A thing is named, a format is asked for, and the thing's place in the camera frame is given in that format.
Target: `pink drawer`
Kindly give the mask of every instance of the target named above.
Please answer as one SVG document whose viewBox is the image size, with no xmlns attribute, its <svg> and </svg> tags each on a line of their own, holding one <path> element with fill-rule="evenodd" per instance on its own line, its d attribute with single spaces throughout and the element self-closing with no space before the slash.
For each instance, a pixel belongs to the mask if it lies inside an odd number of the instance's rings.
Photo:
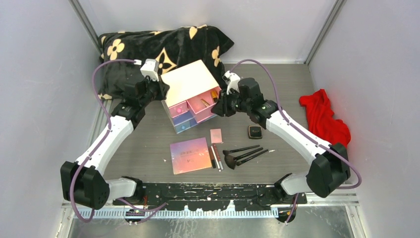
<svg viewBox="0 0 420 238">
<path fill-rule="evenodd" d="M 187 111 L 188 111 L 187 102 L 182 102 L 169 108 L 169 113 L 171 114 L 172 118 L 179 116 L 183 113 L 186 113 Z"/>
<path fill-rule="evenodd" d="M 211 91 L 216 91 L 217 95 L 219 95 L 220 88 L 216 87 L 187 100 L 188 108 L 197 123 L 200 123 L 201 121 L 214 115 L 211 113 L 211 109 L 216 105 L 216 103 L 211 97 Z"/>
</svg>

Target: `pink makeup palette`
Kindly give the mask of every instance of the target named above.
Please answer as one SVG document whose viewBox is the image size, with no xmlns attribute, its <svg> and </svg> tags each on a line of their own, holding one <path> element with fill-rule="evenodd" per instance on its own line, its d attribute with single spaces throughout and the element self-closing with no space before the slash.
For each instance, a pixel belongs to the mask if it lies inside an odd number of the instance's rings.
<svg viewBox="0 0 420 238">
<path fill-rule="evenodd" d="M 211 168 L 205 137 L 171 144 L 170 151 L 174 175 Z"/>
</svg>

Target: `cable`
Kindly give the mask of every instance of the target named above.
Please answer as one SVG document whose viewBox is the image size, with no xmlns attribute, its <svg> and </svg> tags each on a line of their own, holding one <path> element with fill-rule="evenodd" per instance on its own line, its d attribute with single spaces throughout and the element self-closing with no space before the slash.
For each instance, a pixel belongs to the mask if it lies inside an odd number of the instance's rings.
<svg viewBox="0 0 420 238">
<path fill-rule="evenodd" d="M 295 212 L 295 210 L 297 208 L 297 205 L 298 205 L 297 204 L 297 202 L 298 202 L 298 196 L 299 196 L 299 193 L 296 193 L 296 195 L 295 195 L 295 201 L 293 202 L 292 210 L 290 211 L 289 216 L 287 217 L 286 221 L 284 222 L 286 225 L 289 222 L 290 218 L 292 217 L 292 214 Z"/>
<path fill-rule="evenodd" d="M 136 209 L 136 210 L 139 210 L 139 211 L 141 211 L 141 210 L 143 210 L 143 209 L 140 209 L 140 208 L 136 208 L 136 207 L 134 207 L 133 205 L 131 205 L 129 202 L 127 202 L 127 201 L 125 201 L 124 199 L 118 199 L 118 200 L 120 200 L 120 201 L 122 201 L 122 202 L 126 202 L 127 203 L 127 205 L 129 205 L 130 207 L 132 207 L 132 208 L 134 208 L 134 209 Z M 150 214 L 148 217 L 146 217 L 146 218 L 143 218 L 142 220 L 140 220 L 140 221 L 138 221 L 137 222 L 137 224 L 140 224 L 140 223 L 143 223 L 143 222 L 146 222 L 146 221 L 148 221 L 152 216 L 154 216 L 160 209 L 162 209 L 165 205 L 167 205 L 167 203 L 165 202 L 165 203 L 163 203 L 162 205 L 160 205 L 159 207 L 157 207 L 157 208 L 155 208 L 155 209 L 151 209 L 151 210 L 145 210 L 145 211 L 154 211 L 152 214 Z M 105 233 L 105 234 L 103 234 L 103 235 L 98 235 L 98 236 L 96 236 L 96 235 L 90 235 L 90 237 L 95 237 L 95 238 L 101 238 L 101 237 L 105 237 L 105 236 L 107 236 L 107 235 L 109 235 L 110 233 L 112 233 L 112 232 L 115 232 L 115 230 L 118 230 L 118 229 L 120 229 L 121 227 L 123 227 L 123 226 L 127 226 L 127 225 L 131 225 L 130 223 L 123 223 L 123 224 L 121 224 L 121 225 L 119 225 L 119 226 L 117 226 L 116 228 L 114 228 L 114 229 L 112 229 L 111 231 L 109 231 L 109 232 L 107 232 L 107 233 Z M 81 236 L 81 234 L 86 234 L 85 233 L 85 231 L 84 231 L 84 228 L 85 227 L 83 227 L 82 228 L 82 230 L 80 231 L 80 233 L 79 233 L 79 236 L 78 236 L 78 238 Z"/>
<path fill-rule="evenodd" d="M 160 210 L 161 209 L 161 207 L 163 207 L 162 205 L 167 205 L 167 203 L 165 202 L 165 203 L 163 203 L 161 206 L 159 206 L 159 207 L 157 207 L 157 208 L 154 208 L 154 209 L 140 209 L 140 208 L 137 208 L 137 207 L 135 207 L 135 206 L 133 206 L 131 203 L 129 203 L 129 202 L 127 202 L 125 199 L 123 199 L 123 198 L 117 198 L 117 200 L 119 200 L 119 201 L 121 201 L 121 202 L 123 202 L 123 203 L 125 203 L 125 204 L 127 204 L 128 206 L 130 206 L 131 208 L 133 208 L 134 210 L 139 210 L 139 211 L 141 211 L 141 212 L 152 212 L 152 211 L 156 211 L 156 210 Z"/>
<path fill-rule="evenodd" d="M 102 108 L 102 111 L 105 113 L 106 116 L 106 120 L 108 122 L 108 130 L 106 131 L 105 135 L 102 137 L 102 139 L 99 141 L 99 143 L 93 148 L 93 150 L 89 153 L 89 155 L 86 157 L 86 159 L 79 165 L 79 167 L 77 168 L 76 172 L 73 175 L 73 178 L 71 180 L 71 184 L 70 184 L 70 203 L 71 203 L 71 207 L 74 210 L 74 213 L 76 214 L 77 218 L 79 218 L 82 222 L 90 222 L 95 214 L 95 210 L 92 209 L 91 215 L 88 219 L 85 219 L 82 217 L 82 215 L 80 214 L 79 210 L 77 209 L 76 203 L 74 202 L 74 186 L 76 184 L 76 178 L 79 176 L 80 171 L 82 170 L 82 168 L 85 166 L 85 164 L 89 161 L 89 159 L 92 157 L 92 155 L 97 151 L 97 149 L 100 147 L 100 145 L 102 145 L 102 143 L 105 141 L 105 139 L 108 137 L 110 131 L 111 131 L 111 117 L 109 116 L 109 113 L 106 111 L 105 106 L 102 104 L 102 101 L 100 100 L 99 96 L 98 96 L 98 91 L 95 88 L 95 76 L 96 73 L 98 72 L 98 70 L 100 68 L 102 68 L 104 65 L 107 65 L 109 63 L 113 63 L 113 62 L 129 62 L 129 63 L 135 63 L 134 60 L 132 59 L 115 59 L 115 60 L 110 60 L 104 63 L 101 63 L 94 71 L 92 74 L 92 88 L 95 92 L 95 98 L 97 100 L 97 102 L 99 103 L 99 105 Z"/>
<path fill-rule="evenodd" d="M 259 198 L 257 198 L 257 205 L 258 206 L 260 206 L 260 207 L 262 207 L 262 208 L 266 208 L 266 207 L 271 207 L 272 205 L 274 205 L 274 204 L 276 204 L 277 202 L 279 202 L 281 199 L 278 199 L 277 201 L 275 201 L 275 202 L 273 202 L 273 203 L 271 203 L 271 204 L 268 204 L 268 205 L 262 205 L 261 203 L 260 203 L 260 201 L 259 201 Z"/>
<path fill-rule="evenodd" d="M 268 69 L 260 62 L 254 60 L 254 59 L 244 59 L 241 60 L 239 62 L 237 62 L 230 70 L 230 72 L 232 72 L 238 65 L 242 64 L 243 62 L 246 61 L 250 61 L 250 62 L 254 62 L 256 64 L 258 64 L 259 66 L 261 66 L 264 71 L 268 74 L 268 77 L 271 80 L 271 83 L 273 84 L 273 88 L 274 88 L 274 94 L 276 97 L 276 103 L 277 106 L 279 108 L 279 112 L 281 114 L 281 116 L 283 117 L 283 119 L 289 124 L 291 125 L 295 130 L 297 130 L 302 136 L 304 136 L 306 139 L 308 139 L 309 141 L 311 141 L 313 144 L 315 144 L 315 146 L 319 146 L 320 148 L 328 151 L 329 153 L 333 154 L 335 157 L 337 157 L 338 159 L 340 159 L 341 161 L 343 161 L 348 167 L 350 167 L 356 174 L 357 176 L 357 183 L 351 186 L 340 186 L 337 189 L 352 189 L 352 188 L 356 188 L 358 186 L 360 186 L 360 184 L 362 183 L 362 176 L 360 175 L 359 171 L 357 171 L 357 169 L 354 167 L 354 165 L 352 165 L 349 161 L 347 161 L 344 157 L 342 157 L 341 155 L 339 155 L 338 153 L 336 153 L 335 151 L 331 150 L 330 148 L 319 144 L 316 140 L 312 139 L 309 135 L 307 135 L 306 133 L 304 133 L 300 128 L 298 128 L 297 126 L 295 126 L 293 123 L 290 122 L 290 120 L 286 117 L 286 115 L 283 112 L 283 108 L 280 105 L 280 99 L 278 97 L 278 92 L 277 92 L 277 86 L 275 85 L 274 79 L 271 76 L 271 73 L 268 71 Z"/>
</svg>

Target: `white drawer top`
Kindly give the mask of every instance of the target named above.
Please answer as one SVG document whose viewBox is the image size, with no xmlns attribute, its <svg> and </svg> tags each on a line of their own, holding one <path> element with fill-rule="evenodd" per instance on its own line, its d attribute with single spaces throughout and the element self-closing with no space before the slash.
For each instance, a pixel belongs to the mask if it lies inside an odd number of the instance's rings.
<svg viewBox="0 0 420 238">
<path fill-rule="evenodd" d="M 170 86 L 165 100 L 168 107 L 219 86 L 201 60 L 162 74 L 161 77 Z"/>
</svg>

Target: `makeup brush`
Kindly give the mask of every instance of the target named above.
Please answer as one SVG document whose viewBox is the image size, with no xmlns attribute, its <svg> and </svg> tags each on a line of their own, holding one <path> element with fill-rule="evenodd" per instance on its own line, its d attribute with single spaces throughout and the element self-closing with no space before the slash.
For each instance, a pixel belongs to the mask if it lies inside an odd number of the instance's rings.
<svg viewBox="0 0 420 238">
<path fill-rule="evenodd" d="M 261 151 L 261 152 L 259 152 L 258 154 L 254 154 L 254 155 L 252 155 L 252 156 L 250 156 L 250 157 L 248 157 L 248 158 L 246 158 L 246 159 L 243 159 L 243 160 L 241 160 L 241 161 L 238 161 L 238 162 L 236 162 L 236 166 L 240 166 L 241 164 L 246 163 L 246 162 L 250 161 L 251 159 L 253 159 L 253 158 L 255 158 L 255 157 L 258 157 L 258 156 L 260 156 L 260 155 L 264 154 L 264 153 L 265 153 L 265 152 L 267 152 L 267 151 L 268 151 L 268 150 Z"/>
<path fill-rule="evenodd" d="M 235 149 L 235 150 L 223 150 L 223 154 L 224 155 L 228 155 L 230 153 L 235 153 L 235 152 L 239 152 L 239 151 L 244 151 L 244 150 L 249 150 L 249 149 L 254 149 L 259 147 L 260 145 L 254 145 L 254 146 L 249 146 L 249 147 L 245 147 L 245 148 L 241 148 L 241 149 Z"/>
<path fill-rule="evenodd" d="M 240 156 L 237 156 L 237 157 L 233 157 L 233 156 L 231 156 L 231 155 L 225 155 L 225 156 L 224 156 L 224 161 L 225 161 L 226 165 L 227 165 L 229 168 L 231 168 L 231 169 L 233 169 L 233 170 L 234 170 L 234 169 L 235 169 L 235 166 L 236 166 L 236 161 L 237 161 L 237 160 L 240 160 L 240 159 L 245 158 L 245 157 L 247 157 L 247 156 L 249 156 L 249 155 L 252 155 L 252 154 L 254 154 L 254 153 L 256 153 L 256 152 L 258 152 L 258 151 L 260 151 L 260 150 L 263 150 L 263 148 L 258 148 L 258 149 L 256 149 L 256 150 L 250 151 L 250 152 L 248 152 L 248 153 L 245 153 L 245 154 L 240 155 Z"/>
</svg>

